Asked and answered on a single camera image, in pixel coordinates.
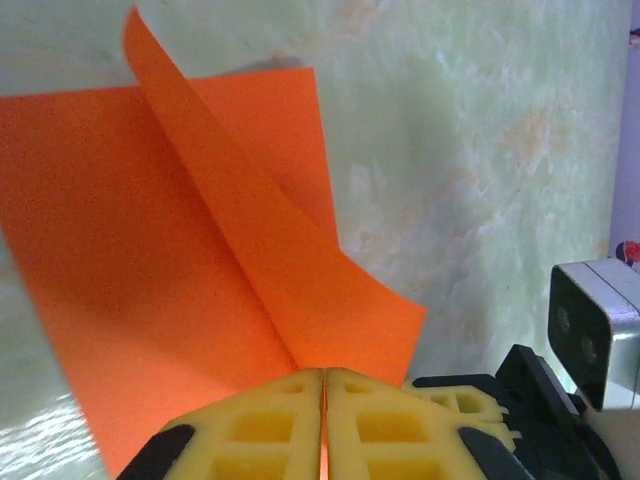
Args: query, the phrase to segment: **green marble surface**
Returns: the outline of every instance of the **green marble surface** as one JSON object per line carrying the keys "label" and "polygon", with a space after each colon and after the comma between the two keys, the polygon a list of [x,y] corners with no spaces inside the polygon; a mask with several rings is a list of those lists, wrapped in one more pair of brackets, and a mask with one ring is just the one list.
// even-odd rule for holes
{"label": "green marble surface", "polygon": [[[0,4],[0,94],[134,83],[120,46],[129,5]],[[492,372],[514,342],[558,368],[549,274],[606,254],[631,0],[141,11],[189,76],[315,67],[341,247],[430,308],[412,376]],[[106,478],[0,252],[0,476]]]}

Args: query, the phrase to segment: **square hole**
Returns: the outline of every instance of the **square hole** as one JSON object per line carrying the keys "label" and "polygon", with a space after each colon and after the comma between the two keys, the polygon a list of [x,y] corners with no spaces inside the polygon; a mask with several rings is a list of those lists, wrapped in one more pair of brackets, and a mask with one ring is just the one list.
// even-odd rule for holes
{"label": "square hole", "polygon": [[399,412],[362,412],[356,418],[363,443],[426,442],[418,418]]}
{"label": "square hole", "polygon": [[356,383],[347,383],[344,386],[344,389],[347,393],[371,393],[371,389],[368,387],[363,387],[362,385],[358,385]]}
{"label": "square hole", "polygon": [[436,460],[371,459],[368,462],[371,480],[448,480]]}
{"label": "square hole", "polygon": [[482,403],[478,397],[470,393],[456,394],[456,401],[460,413],[480,413],[482,411]]}
{"label": "square hole", "polygon": [[431,395],[431,398],[429,400],[451,410],[451,402],[449,401],[449,397],[447,395]]}
{"label": "square hole", "polygon": [[282,480],[286,467],[282,456],[218,457],[210,480]]}
{"label": "square hole", "polygon": [[302,393],[304,392],[304,385],[299,383],[293,383],[282,388],[282,393]]}
{"label": "square hole", "polygon": [[230,439],[239,442],[288,442],[293,421],[291,412],[246,412],[236,419]]}

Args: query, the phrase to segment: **orange paper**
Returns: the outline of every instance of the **orange paper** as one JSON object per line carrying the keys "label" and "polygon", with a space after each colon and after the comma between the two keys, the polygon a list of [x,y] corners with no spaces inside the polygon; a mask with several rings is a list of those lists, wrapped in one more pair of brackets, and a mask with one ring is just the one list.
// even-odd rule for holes
{"label": "orange paper", "polygon": [[424,309],[337,247],[313,73],[0,99],[0,220],[112,474],[168,419],[309,366],[399,383]]}

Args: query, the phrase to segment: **red object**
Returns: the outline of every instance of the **red object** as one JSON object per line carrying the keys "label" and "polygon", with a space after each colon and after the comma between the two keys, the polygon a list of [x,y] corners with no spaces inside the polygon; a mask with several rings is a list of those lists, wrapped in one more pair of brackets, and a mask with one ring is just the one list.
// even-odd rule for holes
{"label": "red object", "polygon": [[624,242],[624,254],[634,263],[640,262],[640,243],[631,240]]}

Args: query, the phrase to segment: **orange paper sheet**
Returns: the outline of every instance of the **orange paper sheet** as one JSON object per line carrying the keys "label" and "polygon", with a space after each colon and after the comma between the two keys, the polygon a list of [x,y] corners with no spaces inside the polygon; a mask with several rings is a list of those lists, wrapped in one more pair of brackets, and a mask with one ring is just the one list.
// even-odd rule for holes
{"label": "orange paper sheet", "polygon": [[112,474],[168,419],[309,366],[399,383],[425,311],[337,247],[309,69],[0,99],[0,221]]}

